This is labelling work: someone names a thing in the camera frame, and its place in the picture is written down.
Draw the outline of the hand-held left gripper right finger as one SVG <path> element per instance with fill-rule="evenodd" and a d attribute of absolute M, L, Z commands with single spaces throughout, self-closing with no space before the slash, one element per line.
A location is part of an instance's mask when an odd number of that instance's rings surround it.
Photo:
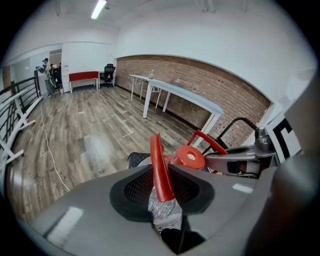
<path fill-rule="evenodd" d="M 271 196 L 276 168 L 259 179 L 218 175 L 169 165 L 182 208 L 181 256 L 245 256 L 252 233 Z"/>

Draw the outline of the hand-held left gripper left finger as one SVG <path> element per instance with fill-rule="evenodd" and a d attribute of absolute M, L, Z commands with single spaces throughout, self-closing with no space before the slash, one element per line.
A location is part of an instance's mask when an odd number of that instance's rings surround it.
<path fill-rule="evenodd" d="M 27 237 L 49 256 L 172 256 L 151 222 L 124 218 L 112 206 L 112 186 L 137 177 L 151 165 L 86 181 L 59 198 L 31 225 L 19 222 Z"/>

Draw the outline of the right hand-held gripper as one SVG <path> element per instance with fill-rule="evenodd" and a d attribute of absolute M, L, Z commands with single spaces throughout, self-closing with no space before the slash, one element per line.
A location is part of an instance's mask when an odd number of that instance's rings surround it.
<path fill-rule="evenodd" d="M 320 76 L 314 75 L 302 94 L 263 129 L 269 142 L 268 150 L 275 153 L 267 168 L 293 162 L 313 169 L 320 168 Z M 260 161 L 253 151 L 209 153 L 205 164 L 213 172 L 228 176 L 258 176 Z"/>

